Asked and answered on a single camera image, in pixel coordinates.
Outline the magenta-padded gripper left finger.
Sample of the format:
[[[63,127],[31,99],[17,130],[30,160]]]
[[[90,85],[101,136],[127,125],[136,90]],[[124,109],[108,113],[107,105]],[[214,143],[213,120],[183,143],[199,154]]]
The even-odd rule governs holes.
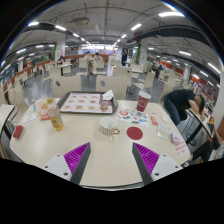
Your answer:
[[[79,184],[90,153],[90,143],[87,142],[65,155],[56,154],[43,166],[43,169],[65,180]]]

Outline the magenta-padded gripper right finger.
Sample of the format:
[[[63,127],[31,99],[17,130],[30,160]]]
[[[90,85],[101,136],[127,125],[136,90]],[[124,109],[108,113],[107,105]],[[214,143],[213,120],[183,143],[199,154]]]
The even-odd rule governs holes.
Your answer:
[[[182,169],[169,155],[159,155],[137,143],[133,144],[132,153],[145,185]]]

